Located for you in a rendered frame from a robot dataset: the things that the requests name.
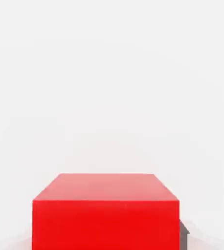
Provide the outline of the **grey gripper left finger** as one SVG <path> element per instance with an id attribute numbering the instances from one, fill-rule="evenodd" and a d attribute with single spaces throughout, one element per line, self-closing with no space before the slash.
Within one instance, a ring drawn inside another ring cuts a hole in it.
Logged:
<path id="1" fill-rule="evenodd" d="M 32 250 L 32 235 L 23 234 L 14 237 L 9 244 L 9 250 Z"/>

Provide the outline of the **small red cube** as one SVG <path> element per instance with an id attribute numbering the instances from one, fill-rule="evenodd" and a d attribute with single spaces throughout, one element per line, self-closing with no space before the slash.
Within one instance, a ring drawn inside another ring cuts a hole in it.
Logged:
<path id="1" fill-rule="evenodd" d="M 179 200 L 153 174 L 59 174 L 33 200 L 32 250 L 179 250 Z"/>

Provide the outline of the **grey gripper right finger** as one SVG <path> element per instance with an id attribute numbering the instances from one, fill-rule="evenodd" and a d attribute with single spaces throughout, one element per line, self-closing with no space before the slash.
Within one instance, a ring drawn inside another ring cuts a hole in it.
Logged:
<path id="1" fill-rule="evenodd" d="M 184 223 L 179 220 L 179 250 L 209 250 L 209 246 L 203 240 L 192 236 Z"/>

